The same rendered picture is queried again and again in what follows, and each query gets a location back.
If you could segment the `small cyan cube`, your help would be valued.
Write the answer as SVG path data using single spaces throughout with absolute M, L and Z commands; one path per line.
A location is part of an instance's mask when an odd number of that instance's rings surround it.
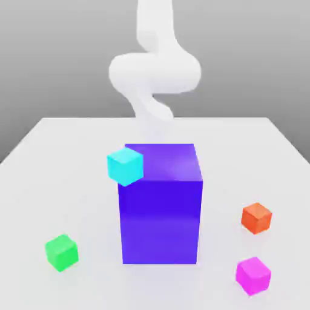
M 122 186 L 143 178 L 143 155 L 124 147 L 107 156 L 108 176 Z

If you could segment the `small orange cube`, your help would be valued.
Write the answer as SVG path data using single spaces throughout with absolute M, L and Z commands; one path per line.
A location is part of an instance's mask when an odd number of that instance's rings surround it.
M 258 234 L 269 229 L 272 212 L 260 203 L 246 206 L 242 211 L 242 225 L 253 234 Z

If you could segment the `small green cube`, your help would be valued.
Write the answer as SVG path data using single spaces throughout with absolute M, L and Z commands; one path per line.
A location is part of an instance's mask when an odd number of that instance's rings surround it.
M 59 235 L 45 244 L 48 262 L 62 272 L 79 261 L 78 247 L 66 234 Z

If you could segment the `small magenta cube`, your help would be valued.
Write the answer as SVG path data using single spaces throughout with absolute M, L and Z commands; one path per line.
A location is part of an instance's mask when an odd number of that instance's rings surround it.
M 258 257 L 237 264 L 236 281 L 249 296 L 266 291 L 270 280 L 271 270 Z

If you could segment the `large blue box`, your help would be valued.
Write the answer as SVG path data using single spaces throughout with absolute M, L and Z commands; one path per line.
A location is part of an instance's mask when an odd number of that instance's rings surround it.
M 197 262 L 203 178 L 191 143 L 128 143 L 143 178 L 118 186 L 124 264 Z

